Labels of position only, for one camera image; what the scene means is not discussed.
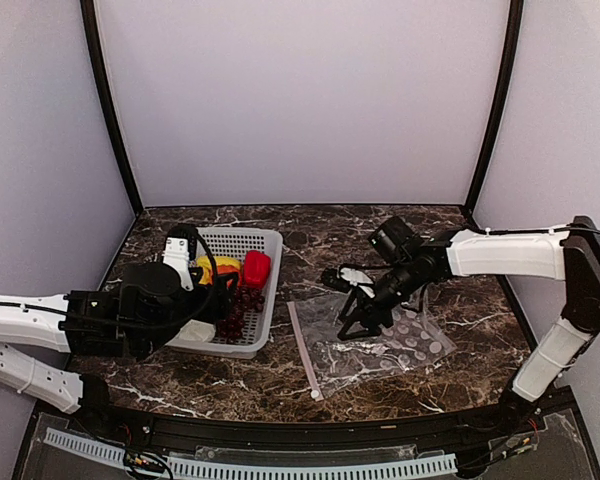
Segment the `dark red grape bunch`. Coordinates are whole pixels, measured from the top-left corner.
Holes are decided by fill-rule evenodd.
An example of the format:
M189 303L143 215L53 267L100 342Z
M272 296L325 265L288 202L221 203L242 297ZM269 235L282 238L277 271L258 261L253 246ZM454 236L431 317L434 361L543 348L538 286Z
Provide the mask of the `dark red grape bunch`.
M229 313L216 326L216 337L229 344L235 344L246 338L247 315L261 313L265 297L262 290L250 287L238 287L230 304Z

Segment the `white plastic perforated basket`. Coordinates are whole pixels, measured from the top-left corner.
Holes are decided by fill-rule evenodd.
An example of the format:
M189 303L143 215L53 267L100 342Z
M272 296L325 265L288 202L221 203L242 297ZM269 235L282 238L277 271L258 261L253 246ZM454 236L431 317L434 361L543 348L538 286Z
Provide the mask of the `white plastic perforated basket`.
M241 263L244 263L250 251L259 251L269 257L270 272L260 290L264 300L252 308L238 307L238 311L243 313L240 337L226 338L220 335L220 328L217 328L214 338L203 342L181 331L167 346L195 354L253 359L269 339L281 267L282 235L268 229L219 226L202 227L199 233L216 255L228 256Z

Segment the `clear zip top bag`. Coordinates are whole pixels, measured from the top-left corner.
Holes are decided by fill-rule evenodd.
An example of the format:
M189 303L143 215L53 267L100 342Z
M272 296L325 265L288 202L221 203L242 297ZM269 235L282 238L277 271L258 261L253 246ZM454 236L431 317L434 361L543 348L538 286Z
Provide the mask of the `clear zip top bag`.
M345 295L333 293L287 304L315 401L364 381L429 367L456 349L434 320L422 291L391 311L393 326L383 327L378 337L341 341L338 314L345 301Z

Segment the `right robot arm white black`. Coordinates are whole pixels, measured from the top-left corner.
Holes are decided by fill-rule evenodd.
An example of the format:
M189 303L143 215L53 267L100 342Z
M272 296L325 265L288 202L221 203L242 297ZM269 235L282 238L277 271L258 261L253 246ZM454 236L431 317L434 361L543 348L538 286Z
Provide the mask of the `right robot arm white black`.
M434 283L495 276L563 285L557 319L508 380L484 431L514 432L600 334L600 229L588 216L544 228L454 228L430 238L391 217L368 242L382 259L376 267L343 263L321 275L325 286L347 296L341 341L379 336L393 326L395 307ZM369 275L375 269L378 279Z

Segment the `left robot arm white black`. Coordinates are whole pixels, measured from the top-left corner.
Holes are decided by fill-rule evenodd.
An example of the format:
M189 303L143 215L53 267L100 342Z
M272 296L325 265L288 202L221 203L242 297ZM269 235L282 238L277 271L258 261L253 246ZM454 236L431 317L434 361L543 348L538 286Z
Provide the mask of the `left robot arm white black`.
M74 414L100 436L121 427L107 383L67 372L19 351L36 346L79 356L144 360L186 326L214 333L231 308L240 276L196 267L178 273L159 262L129 267L118 291L47 297L0 295L0 383Z

